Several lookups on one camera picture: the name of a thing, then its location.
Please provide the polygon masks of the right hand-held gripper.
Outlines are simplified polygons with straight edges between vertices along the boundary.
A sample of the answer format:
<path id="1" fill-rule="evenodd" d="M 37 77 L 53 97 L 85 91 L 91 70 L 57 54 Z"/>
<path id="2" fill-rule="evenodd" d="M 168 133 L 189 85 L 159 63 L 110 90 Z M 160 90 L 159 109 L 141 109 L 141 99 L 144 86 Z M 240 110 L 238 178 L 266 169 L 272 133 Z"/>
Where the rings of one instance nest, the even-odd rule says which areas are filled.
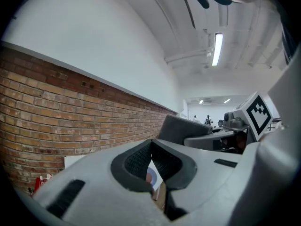
<path id="1" fill-rule="evenodd" d="M 220 130 L 199 137 L 184 139 L 187 147 L 202 150 L 221 150 L 222 139 L 235 135 L 234 131 L 250 129 L 255 141 L 259 141 L 272 122 L 272 114 L 259 92 L 253 93 L 246 100 L 235 107 L 231 112 L 225 113 L 223 127 L 231 130 Z"/>

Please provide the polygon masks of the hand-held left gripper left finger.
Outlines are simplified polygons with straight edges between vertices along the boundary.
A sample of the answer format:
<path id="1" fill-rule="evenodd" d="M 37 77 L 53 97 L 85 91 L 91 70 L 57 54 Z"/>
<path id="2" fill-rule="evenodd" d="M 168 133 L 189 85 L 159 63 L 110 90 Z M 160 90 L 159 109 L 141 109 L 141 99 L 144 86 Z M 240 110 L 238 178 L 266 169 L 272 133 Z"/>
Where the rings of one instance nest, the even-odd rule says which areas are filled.
<path id="1" fill-rule="evenodd" d="M 138 142 L 90 153 L 53 176 L 34 195 L 46 208 L 67 184 L 75 179 L 85 182 L 67 209 L 64 221 L 168 221 L 150 193 L 125 189 L 111 173 L 111 162 Z"/>

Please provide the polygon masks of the ceiling tube light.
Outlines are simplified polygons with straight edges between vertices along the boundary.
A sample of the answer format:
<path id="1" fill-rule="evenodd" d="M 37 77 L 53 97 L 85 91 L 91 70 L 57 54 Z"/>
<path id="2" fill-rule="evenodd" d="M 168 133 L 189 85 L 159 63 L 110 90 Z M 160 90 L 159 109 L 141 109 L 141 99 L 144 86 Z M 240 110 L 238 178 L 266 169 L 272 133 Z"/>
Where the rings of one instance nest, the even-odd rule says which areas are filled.
<path id="1" fill-rule="evenodd" d="M 215 35 L 215 40 L 214 40 L 214 55 L 212 59 L 212 66 L 217 66 L 222 50 L 222 43 L 223 43 L 223 34 L 222 33 L 217 33 Z"/>

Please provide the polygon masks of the red box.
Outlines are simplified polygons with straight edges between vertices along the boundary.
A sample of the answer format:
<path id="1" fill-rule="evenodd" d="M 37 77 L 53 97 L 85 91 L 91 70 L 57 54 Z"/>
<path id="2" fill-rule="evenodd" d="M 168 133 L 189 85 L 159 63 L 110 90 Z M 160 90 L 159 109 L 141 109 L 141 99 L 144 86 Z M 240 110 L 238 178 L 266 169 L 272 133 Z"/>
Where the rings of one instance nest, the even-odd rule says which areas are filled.
<path id="1" fill-rule="evenodd" d="M 52 178 L 52 174 L 47 174 L 46 177 L 39 176 L 35 181 L 34 194 L 47 182 Z"/>

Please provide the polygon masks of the blue round bowl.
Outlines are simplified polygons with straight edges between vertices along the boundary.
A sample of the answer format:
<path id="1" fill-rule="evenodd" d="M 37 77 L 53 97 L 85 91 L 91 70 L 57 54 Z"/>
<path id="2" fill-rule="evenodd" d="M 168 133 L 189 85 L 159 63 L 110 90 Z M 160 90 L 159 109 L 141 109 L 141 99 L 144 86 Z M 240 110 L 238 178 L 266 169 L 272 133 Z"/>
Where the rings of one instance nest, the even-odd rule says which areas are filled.
<path id="1" fill-rule="evenodd" d="M 151 167 L 147 168 L 146 182 L 154 186 L 157 182 L 157 174 Z"/>

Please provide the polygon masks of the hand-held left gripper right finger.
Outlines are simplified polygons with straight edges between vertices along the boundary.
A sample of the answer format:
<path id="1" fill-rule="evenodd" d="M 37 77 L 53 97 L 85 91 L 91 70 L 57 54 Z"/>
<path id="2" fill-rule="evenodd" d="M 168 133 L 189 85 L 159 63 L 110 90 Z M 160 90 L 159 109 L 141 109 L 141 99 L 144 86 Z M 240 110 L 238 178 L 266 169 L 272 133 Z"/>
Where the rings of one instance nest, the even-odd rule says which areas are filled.
<path id="1" fill-rule="evenodd" d="M 152 160 L 166 184 L 166 212 L 153 209 L 153 221 L 229 221 L 239 193 L 227 184 L 239 154 L 207 151 L 153 140 Z"/>

